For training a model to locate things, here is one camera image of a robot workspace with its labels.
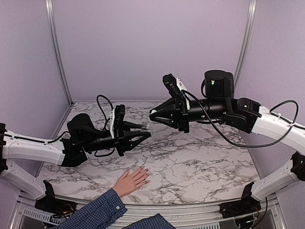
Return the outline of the clear nail polish bottle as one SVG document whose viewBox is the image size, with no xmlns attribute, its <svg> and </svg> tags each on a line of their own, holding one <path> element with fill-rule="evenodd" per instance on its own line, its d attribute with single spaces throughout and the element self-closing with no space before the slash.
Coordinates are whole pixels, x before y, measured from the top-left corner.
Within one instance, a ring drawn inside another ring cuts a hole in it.
<svg viewBox="0 0 305 229">
<path fill-rule="evenodd" d="M 150 125 L 145 125 L 145 126 L 143 126 L 143 127 L 141 128 L 141 130 L 142 130 L 143 132 L 149 133 L 150 136 L 152 136 L 152 134 L 153 134 L 153 129 L 152 129 L 152 127 L 151 127 Z"/>
</svg>

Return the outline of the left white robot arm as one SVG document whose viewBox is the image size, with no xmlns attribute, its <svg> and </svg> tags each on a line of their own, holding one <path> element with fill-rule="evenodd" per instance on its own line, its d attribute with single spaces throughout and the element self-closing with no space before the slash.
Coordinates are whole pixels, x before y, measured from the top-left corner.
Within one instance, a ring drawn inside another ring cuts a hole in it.
<svg viewBox="0 0 305 229">
<path fill-rule="evenodd" d="M 77 167 L 87 161 L 87 154 L 117 150 L 119 156 L 133 150 L 151 136 L 142 125 L 124 121 L 121 114 L 112 119 L 111 130 L 98 130 L 86 113 L 78 114 L 67 123 L 69 138 L 54 140 L 30 139 L 6 130 L 0 125 L 0 177 L 25 191 L 49 212 L 60 209 L 60 201 L 54 197 L 52 185 L 38 180 L 19 167 L 15 159 L 27 159 L 52 163 L 61 167 Z"/>
</svg>

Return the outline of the blue checkered sleeve forearm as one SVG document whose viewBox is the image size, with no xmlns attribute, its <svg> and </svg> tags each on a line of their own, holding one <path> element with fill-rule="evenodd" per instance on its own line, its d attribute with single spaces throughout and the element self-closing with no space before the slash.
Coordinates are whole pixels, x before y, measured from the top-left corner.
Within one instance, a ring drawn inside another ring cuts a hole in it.
<svg viewBox="0 0 305 229">
<path fill-rule="evenodd" d="M 117 193 L 110 189 L 76 211 L 55 229 L 105 229 L 127 212 Z"/>
</svg>

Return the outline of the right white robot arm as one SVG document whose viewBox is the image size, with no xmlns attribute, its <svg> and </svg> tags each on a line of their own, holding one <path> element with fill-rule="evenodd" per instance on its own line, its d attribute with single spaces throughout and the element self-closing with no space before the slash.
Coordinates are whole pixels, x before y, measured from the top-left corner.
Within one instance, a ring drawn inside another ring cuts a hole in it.
<svg viewBox="0 0 305 229">
<path fill-rule="evenodd" d="M 277 114 L 248 98 L 234 97 L 234 77 L 230 72 L 209 70 L 201 85 L 199 100 L 180 78 L 168 74 L 163 84 L 171 98 L 150 111 L 149 119 L 185 133 L 190 122 L 226 124 L 246 133 L 255 133 L 295 150 L 292 157 L 267 177 L 247 185 L 236 210 L 245 214 L 268 195 L 305 178 L 305 128 L 295 120 Z"/>
</svg>

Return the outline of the person's bare hand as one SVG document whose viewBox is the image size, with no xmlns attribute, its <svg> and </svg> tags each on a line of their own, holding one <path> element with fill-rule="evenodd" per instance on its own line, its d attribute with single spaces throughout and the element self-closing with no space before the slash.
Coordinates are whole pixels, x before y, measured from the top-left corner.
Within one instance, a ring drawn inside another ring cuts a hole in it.
<svg viewBox="0 0 305 229">
<path fill-rule="evenodd" d="M 133 173 L 130 173 L 130 170 L 127 170 L 120 178 L 118 178 L 112 189 L 120 198 L 122 198 L 148 184 L 149 175 L 149 170 L 144 167 L 140 167 Z"/>
</svg>

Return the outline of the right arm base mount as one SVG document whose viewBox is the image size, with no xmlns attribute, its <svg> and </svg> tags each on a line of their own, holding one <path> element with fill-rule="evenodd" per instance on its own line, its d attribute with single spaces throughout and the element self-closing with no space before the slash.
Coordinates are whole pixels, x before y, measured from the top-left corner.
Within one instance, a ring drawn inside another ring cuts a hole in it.
<svg viewBox="0 0 305 229">
<path fill-rule="evenodd" d="M 257 212 L 262 209 L 260 201 L 251 196 L 253 184 L 254 182 L 251 182 L 244 187 L 242 196 L 239 200 L 229 201 L 219 205 L 219 212 L 224 219 Z"/>
</svg>

